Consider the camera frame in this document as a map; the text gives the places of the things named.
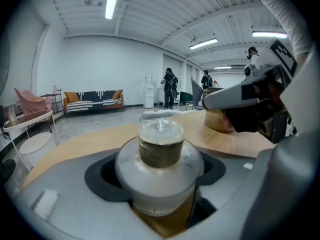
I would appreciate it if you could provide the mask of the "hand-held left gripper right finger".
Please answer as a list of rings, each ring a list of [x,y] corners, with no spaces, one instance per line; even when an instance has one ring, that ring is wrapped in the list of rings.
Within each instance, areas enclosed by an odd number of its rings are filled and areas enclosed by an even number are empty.
[[[179,240],[316,240],[319,237],[319,50],[282,94],[297,134],[263,150],[247,179]]]

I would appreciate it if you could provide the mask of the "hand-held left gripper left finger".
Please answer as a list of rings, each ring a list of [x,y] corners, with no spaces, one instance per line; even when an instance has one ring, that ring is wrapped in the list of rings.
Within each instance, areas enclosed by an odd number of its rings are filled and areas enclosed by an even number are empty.
[[[85,182],[87,168],[114,158],[111,149],[59,162],[22,189],[14,200],[23,218],[49,240],[159,240],[128,202],[109,202]]]

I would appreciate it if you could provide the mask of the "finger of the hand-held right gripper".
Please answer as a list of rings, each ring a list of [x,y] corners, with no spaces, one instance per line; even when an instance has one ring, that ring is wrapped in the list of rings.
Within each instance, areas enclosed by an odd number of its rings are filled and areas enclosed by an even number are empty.
[[[248,107],[258,102],[252,83],[240,83],[206,95],[202,105],[206,110],[225,110]]]

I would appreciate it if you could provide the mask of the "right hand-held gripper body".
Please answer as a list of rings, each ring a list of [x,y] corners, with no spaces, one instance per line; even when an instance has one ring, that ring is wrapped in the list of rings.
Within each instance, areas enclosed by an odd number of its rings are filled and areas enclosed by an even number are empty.
[[[244,68],[244,81],[231,87],[239,97],[224,109],[236,132],[258,132],[274,144],[285,137],[289,115],[272,87],[280,85],[283,91],[292,82],[297,66],[289,50],[273,39],[255,63]]]

